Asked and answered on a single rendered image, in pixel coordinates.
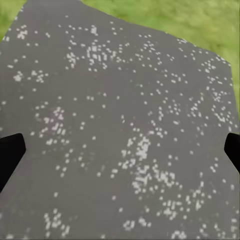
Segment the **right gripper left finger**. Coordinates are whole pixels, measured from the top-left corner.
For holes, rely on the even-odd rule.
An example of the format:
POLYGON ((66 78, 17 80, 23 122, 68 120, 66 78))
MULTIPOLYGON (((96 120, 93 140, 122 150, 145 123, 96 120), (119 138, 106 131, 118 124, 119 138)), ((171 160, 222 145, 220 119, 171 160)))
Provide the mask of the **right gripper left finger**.
POLYGON ((0 138, 0 193, 26 152, 22 133, 0 138))

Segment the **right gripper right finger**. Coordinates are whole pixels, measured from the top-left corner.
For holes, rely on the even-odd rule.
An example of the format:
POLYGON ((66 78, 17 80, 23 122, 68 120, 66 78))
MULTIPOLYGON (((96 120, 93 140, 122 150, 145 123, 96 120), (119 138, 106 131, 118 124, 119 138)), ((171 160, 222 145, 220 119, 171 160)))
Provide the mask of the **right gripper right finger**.
POLYGON ((240 135, 229 133, 225 140, 224 151, 240 173, 240 135))

